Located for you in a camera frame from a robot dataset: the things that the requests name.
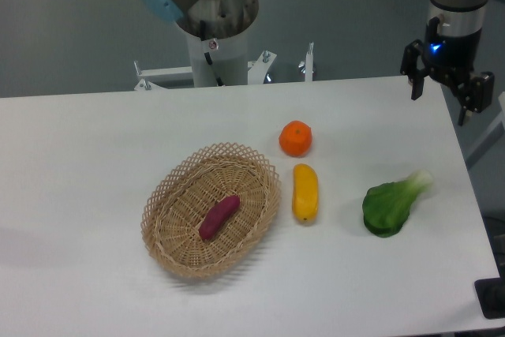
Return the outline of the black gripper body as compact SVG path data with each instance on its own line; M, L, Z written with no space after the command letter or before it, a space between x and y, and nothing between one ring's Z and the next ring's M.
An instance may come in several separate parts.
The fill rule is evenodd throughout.
M454 95L468 95L481 30L467 36L443 36L438 33L441 25L441 16L428 21L422 62L434 81L447 86Z

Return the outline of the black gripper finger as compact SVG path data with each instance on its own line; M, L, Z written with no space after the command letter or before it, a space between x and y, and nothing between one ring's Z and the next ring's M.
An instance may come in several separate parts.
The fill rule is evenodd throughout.
M423 53L423 43L416 39L405 47L400 66L400 73L407 76L411 84L411 99L419 99L424 90L424 82L426 77L425 69L417 68L417 60Z
M492 103L495 75L492 72L470 73L456 86L456 98L461 109L458 125L465 125L473 113L481 113Z

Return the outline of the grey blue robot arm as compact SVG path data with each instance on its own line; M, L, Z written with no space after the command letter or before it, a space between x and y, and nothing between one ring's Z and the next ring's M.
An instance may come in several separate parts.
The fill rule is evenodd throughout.
M141 0L159 19L177 24L196 40L193 80L197 87L244 84L247 61L223 47L245 32L257 17L258 0ZM447 86L458 100L459 122L485 110L492 101L494 75L477 73L477 53L488 0L430 0L425 36L408 44L400 72L413 99L430 78Z

